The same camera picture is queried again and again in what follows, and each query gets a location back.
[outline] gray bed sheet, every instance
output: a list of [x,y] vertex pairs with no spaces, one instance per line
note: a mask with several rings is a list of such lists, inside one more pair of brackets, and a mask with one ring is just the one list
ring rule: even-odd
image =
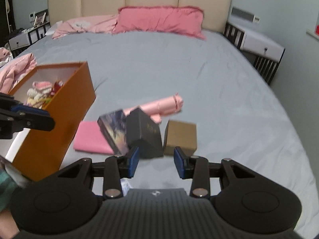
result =
[[[307,155],[285,110],[249,62],[222,35],[204,31],[206,41],[167,33],[74,34],[45,37],[24,54],[37,63],[88,61],[96,100],[84,120],[119,108],[171,96],[184,99],[182,112],[163,118],[197,124],[196,155],[211,162],[232,158],[289,188],[302,202],[296,231],[319,233],[319,203]],[[101,154],[76,152],[70,145],[61,167],[80,158],[104,161]],[[184,188],[173,158],[140,160],[130,180],[135,188]],[[93,191],[102,193],[102,179]],[[211,179],[211,192],[220,191]]]

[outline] cardboard box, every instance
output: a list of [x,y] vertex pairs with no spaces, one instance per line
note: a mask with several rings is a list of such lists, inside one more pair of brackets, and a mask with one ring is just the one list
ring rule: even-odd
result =
[[180,147],[187,156],[192,156],[197,150],[196,124],[169,120],[163,147],[165,155],[173,155],[175,147]]
[[163,156],[159,126],[140,108],[126,117],[126,140],[131,148],[139,147],[140,158],[150,159]]
[[31,180],[39,181],[59,170],[80,121],[95,100],[87,62],[37,66],[11,91],[16,100],[25,102],[34,81],[62,80],[62,88],[43,108],[55,120],[50,131],[24,129],[11,140],[1,140],[6,148],[2,155],[18,171]]
[[129,151],[126,143],[126,115],[118,110],[101,115],[98,125],[106,141],[116,156],[124,156]]

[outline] nightstand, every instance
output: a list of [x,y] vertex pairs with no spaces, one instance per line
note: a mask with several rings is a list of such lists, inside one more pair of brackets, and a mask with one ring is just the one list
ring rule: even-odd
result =
[[285,48],[261,33],[230,22],[226,24],[224,36],[244,55],[249,53],[255,57],[254,68],[270,85]]
[[17,57],[24,50],[36,43],[38,40],[44,38],[47,29],[50,28],[50,22],[45,22],[37,27],[25,29],[19,35],[9,40],[9,46],[13,57]]

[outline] dark pink pillow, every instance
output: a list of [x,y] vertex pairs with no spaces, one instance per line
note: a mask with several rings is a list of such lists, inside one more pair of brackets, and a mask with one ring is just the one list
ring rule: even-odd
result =
[[206,39],[202,34],[203,11],[198,7],[123,7],[113,29],[114,34],[127,31],[160,31]]

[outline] white pillow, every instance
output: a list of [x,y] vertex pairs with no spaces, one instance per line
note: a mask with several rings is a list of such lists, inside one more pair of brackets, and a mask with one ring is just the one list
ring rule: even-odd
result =
[[59,21],[56,24],[54,24],[51,28],[49,28],[47,30],[47,32],[45,33],[45,36],[51,36],[54,34],[55,30],[58,28],[59,25],[61,25],[63,23],[63,21]]

